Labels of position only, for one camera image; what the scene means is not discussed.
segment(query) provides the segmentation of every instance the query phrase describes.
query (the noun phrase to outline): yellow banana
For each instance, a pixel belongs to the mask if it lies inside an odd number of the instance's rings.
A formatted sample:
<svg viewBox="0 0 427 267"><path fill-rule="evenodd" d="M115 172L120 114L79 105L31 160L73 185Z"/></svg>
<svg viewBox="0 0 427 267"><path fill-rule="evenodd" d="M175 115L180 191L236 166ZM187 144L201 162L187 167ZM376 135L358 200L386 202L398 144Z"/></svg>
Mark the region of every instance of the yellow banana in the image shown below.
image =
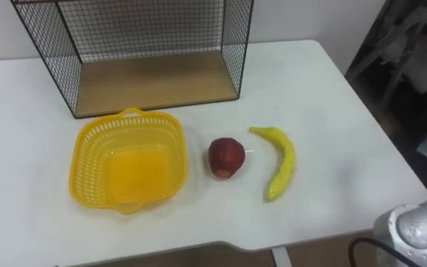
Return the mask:
<svg viewBox="0 0 427 267"><path fill-rule="evenodd" d="M266 200L274 201L284 193L291 181L294 170L295 154L293 143L288 136L278 128L258 128L250 127L250 132L258 134L269 142L273 143L282 152L282 163L278 172L271 179L266 191Z"/></svg>

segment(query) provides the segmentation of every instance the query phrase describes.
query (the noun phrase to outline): wire grid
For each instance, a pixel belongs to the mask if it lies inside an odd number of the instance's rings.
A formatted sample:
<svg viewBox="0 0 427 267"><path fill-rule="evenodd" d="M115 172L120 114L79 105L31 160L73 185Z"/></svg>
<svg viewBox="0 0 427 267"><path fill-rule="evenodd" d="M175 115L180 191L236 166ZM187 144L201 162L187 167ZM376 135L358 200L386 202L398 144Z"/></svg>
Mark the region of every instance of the wire grid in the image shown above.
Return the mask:
<svg viewBox="0 0 427 267"><path fill-rule="evenodd" d="M222 0L60 2L83 62L220 50Z"/></svg>
<svg viewBox="0 0 427 267"><path fill-rule="evenodd" d="M225 0L222 56L239 95L254 0Z"/></svg>
<svg viewBox="0 0 427 267"><path fill-rule="evenodd" d="M64 28L57 3L15 4L15 8L74 114L82 63Z"/></svg>

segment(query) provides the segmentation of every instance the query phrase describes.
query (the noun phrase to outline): metal rack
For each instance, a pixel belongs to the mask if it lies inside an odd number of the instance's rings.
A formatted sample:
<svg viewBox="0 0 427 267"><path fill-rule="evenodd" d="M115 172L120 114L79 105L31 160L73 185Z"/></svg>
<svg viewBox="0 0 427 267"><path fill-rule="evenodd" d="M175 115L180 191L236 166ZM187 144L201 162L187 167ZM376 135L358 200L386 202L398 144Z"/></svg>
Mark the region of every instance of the metal rack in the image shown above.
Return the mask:
<svg viewBox="0 0 427 267"><path fill-rule="evenodd" d="M254 0L11 0L76 118L239 98Z"/></svg>

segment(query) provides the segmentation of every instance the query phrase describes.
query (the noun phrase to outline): white table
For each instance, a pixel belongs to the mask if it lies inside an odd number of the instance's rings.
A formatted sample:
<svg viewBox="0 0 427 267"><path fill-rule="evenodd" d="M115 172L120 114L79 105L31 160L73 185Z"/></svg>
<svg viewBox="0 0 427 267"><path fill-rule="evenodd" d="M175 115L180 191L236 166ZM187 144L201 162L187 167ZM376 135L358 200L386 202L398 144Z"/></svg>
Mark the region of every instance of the white table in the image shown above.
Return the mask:
<svg viewBox="0 0 427 267"><path fill-rule="evenodd" d="M89 119L73 119L40 59L0 61L0 266L75 266L208 243L256 251L370 228L394 206L427 198L314 41L251 44L240 100L166 112L185 128L185 187L131 216L82 208L68 171ZM296 145L294 180L272 203L262 194L276 152L251 125L277 126ZM203 161L221 136L251 150L223 182Z"/></svg>

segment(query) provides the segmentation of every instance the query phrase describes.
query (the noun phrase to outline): wooden shelf bottom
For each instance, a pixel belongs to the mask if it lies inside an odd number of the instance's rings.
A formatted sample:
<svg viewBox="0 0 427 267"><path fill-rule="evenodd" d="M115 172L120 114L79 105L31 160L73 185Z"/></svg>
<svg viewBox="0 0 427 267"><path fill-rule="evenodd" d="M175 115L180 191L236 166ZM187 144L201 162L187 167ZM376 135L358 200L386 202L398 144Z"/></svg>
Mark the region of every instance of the wooden shelf bottom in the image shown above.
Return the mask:
<svg viewBox="0 0 427 267"><path fill-rule="evenodd" d="M82 65L76 116L237 99L219 51Z"/></svg>

